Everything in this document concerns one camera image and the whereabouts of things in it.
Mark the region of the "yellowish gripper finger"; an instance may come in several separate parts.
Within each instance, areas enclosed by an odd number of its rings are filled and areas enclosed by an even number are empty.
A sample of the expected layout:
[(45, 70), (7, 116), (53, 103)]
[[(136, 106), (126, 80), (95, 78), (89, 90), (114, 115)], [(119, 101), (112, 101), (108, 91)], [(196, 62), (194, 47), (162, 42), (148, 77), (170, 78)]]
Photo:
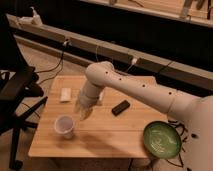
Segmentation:
[(80, 113), (81, 109), (82, 109), (82, 105), (81, 105), (80, 101), (77, 99), (75, 102), (75, 106), (74, 106), (74, 112)]
[(92, 114), (92, 112), (93, 112), (92, 108), (83, 108), (81, 110), (81, 117), (80, 117), (80, 119), (81, 120), (86, 120), (87, 118), (90, 117), (90, 115)]

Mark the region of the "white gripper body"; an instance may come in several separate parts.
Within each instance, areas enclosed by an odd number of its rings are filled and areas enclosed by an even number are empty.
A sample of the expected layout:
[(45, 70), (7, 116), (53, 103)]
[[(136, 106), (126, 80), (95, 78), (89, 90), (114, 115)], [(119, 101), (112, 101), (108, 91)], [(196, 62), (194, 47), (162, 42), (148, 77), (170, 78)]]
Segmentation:
[(97, 104), (103, 87), (97, 86), (90, 81), (86, 81), (79, 91), (78, 101), (85, 108), (91, 108)]

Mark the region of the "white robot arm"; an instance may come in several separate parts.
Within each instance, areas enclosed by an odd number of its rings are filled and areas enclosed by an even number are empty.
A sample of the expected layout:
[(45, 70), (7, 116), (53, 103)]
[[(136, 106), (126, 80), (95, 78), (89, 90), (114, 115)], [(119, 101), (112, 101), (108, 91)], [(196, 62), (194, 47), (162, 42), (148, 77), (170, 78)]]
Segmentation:
[(213, 95), (198, 97), (122, 76), (108, 61), (90, 64), (85, 76), (77, 100), (82, 108), (96, 105), (105, 87), (120, 91), (186, 126), (189, 135), (183, 171), (213, 171)]

